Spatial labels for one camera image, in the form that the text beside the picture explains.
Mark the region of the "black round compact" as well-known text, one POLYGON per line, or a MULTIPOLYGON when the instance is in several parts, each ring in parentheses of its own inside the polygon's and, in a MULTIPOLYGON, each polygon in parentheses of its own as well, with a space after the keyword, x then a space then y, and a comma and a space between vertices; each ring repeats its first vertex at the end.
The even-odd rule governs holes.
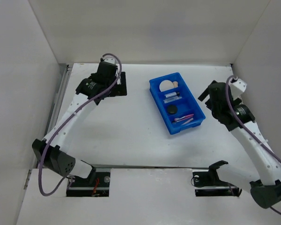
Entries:
POLYGON ((167 113, 168 113, 168 114, 174 115, 174 114, 177 113, 178 108, 177 108, 176 105, 169 105, 169 106, 167 106, 166 110, 167 110, 167 113))

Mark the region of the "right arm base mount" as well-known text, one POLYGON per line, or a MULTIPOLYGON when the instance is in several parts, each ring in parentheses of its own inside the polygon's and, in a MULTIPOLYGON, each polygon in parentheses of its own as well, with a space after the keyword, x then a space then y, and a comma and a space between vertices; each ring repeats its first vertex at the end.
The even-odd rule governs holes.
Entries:
POLYGON ((193 170, 191 185, 196 197, 239 197, 242 189, 216 178, 209 170, 193 170))

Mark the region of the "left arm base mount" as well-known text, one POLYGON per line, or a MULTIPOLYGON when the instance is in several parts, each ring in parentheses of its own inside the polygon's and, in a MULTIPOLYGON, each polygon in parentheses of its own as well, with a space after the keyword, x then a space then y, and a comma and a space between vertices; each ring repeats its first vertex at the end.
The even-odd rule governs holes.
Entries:
POLYGON ((99 167, 91 181, 69 177, 66 197, 109 197, 111 168, 99 167))

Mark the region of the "beige makeup sponge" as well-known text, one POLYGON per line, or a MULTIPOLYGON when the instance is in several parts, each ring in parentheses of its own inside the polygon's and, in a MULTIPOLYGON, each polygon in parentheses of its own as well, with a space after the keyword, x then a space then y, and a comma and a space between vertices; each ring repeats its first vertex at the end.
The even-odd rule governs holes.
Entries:
POLYGON ((177 87, 178 87, 178 82, 177 82, 177 81, 174 81, 174 82, 173 82, 173 86, 174 86, 174 88, 177 88, 177 87))

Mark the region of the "pink lip pencil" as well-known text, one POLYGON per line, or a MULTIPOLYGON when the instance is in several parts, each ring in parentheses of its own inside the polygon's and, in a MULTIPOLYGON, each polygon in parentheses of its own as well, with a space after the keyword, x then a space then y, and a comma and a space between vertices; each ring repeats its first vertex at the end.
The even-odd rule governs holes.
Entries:
POLYGON ((186 125, 186 124, 189 124, 190 122, 192 122, 194 120, 194 118, 190 118, 188 119, 187 121, 185 121, 183 124, 181 124, 182 126, 183 125, 186 125))

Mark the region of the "pink handle makeup brush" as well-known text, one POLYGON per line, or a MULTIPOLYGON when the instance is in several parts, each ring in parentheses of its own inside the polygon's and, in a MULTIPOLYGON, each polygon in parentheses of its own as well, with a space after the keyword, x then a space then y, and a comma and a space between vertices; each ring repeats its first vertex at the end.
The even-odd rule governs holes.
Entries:
POLYGON ((180 117, 180 118, 175 118, 175 119, 174 119, 174 122, 178 122, 178 121, 181 121, 181 120, 185 120, 185 119, 191 118, 191 117, 193 117, 193 116, 194 116, 194 114, 192 113, 192 114, 188 114, 188 115, 185 115, 185 116, 183 116, 183 117, 180 117))

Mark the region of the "clear vial black cap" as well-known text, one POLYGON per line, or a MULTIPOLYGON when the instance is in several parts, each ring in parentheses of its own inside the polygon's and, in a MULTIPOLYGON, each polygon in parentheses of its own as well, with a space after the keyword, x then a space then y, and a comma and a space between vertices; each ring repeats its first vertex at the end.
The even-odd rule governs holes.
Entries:
POLYGON ((171 92, 168 94, 165 94, 165 98, 171 98, 171 97, 175 97, 175 96, 179 96, 180 93, 179 92, 171 92))

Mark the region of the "cream round powder puff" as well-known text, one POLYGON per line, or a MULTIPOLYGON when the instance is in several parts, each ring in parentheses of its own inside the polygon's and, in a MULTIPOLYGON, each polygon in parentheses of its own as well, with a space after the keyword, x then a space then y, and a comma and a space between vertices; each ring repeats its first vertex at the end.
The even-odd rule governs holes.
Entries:
POLYGON ((159 85, 160 92, 171 90, 174 88, 174 84, 170 80, 163 80, 159 85))

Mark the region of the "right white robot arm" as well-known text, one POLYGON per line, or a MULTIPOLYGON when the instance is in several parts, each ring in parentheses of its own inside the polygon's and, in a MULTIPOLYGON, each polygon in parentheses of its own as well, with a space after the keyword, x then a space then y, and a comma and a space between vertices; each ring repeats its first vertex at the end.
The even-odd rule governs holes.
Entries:
POLYGON ((261 134, 250 109, 242 104, 240 96, 245 90, 244 81, 230 77, 226 82, 212 81, 198 99, 204 101, 209 97, 205 104, 212 116, 242 145, 257 173, 247 173, 221 160, 211 164, 202 175, 196 173, 195 185, 234 185, 251 194, 258 206, 268 209, 281 201, 281 159, 261 134))

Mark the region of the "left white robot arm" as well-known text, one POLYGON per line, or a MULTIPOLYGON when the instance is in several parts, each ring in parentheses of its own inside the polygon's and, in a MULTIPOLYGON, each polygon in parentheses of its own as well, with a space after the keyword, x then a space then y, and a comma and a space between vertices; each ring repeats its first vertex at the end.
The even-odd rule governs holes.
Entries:
POLYGON ((101 59, 97 71, 83 79, 75 89, 74 97, 59 122, 43 139, 36 139, 32 149, 40 167, 46 167, 62 177, 79 177, 80 182, 90 186, 95 182, 95 168, 70 155, 70 145, 85 119, 106 97, 120 96, 118 87, 121 64, 109 55, 101 59))

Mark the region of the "clear plastic bottle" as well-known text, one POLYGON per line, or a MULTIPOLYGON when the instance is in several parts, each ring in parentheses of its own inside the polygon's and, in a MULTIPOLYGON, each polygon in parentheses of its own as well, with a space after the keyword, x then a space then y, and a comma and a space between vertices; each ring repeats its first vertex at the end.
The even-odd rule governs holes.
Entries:
POLYGON ((170 103, 170 102, 179 100, 179 99, 181 99, 181 98, 182 98, 182 97, 180 97, 180 96, 174 96, 174 97, 170 97, 170 98, 164 99, 163 102, 164 102, 165 104, 167 104, 167 103, 170 103))

